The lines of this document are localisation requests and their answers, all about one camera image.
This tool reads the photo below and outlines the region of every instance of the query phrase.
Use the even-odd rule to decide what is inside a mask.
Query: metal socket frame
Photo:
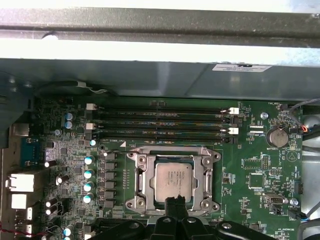
[[[161,145],[145,145],[131,151],[126,156],[135,161],[135,194],[134,198],[126,201],[127,209],[141,215],[164,215],[164,209],[155,207],[155,161],[157,157],[179,157],[193,161],[191,181],[193,205],[191,209],[188,209],[189,216],[203,216],[220,210],[220,205],[212,200],[213,164],[222,158],[219,152],[204,146]],[[152,151],[192,152],[197,155],[152,155],[150,154]]]

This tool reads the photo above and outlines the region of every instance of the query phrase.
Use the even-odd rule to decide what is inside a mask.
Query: cpu socket
[[[125,203],[141,215],[164,215],[166,198],[185,197],[189,216],[220,209],[213,199],[213,164],[219,152],[204,146],[145,145],[132,149],[135,161],[135,194]]]

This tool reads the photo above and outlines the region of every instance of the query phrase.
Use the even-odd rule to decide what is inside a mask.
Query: cable connector
[[[300,220],[300,221],[307,221],[309,220],[308,216],[300,211],[299,209],[296,208],[291,208],[288,210],[288,215],[290,218],[295,219],[295,220]]]

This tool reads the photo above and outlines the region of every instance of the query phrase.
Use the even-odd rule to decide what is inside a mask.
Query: red wire
[[[31,237],[43,236],[43,235],[46,234],[46,232],[39,232],[37,234],[33,234],[33,233],[25,232],[25,231],[3,229],[1,221],[0,221],[0,232],[2,232],[2,233],[10,233],[10,234],[17,234],[17,235],[29,235]]]

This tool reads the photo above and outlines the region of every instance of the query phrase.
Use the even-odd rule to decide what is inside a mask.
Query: motherboard
[[[288,107],[248,100],[38,99],[20,164],[24,171],[46,171],[40,229],[54,223],[63,232],[52,230],[48,239],[88,239],[128,219],[164,215],[166,198],[180,195],[189,216],[210,225],[233,221],[295,239],[300,221],[291,212],[300,209],[303,194],[302,135]],[[302,109],[294,114],[301,118]]]

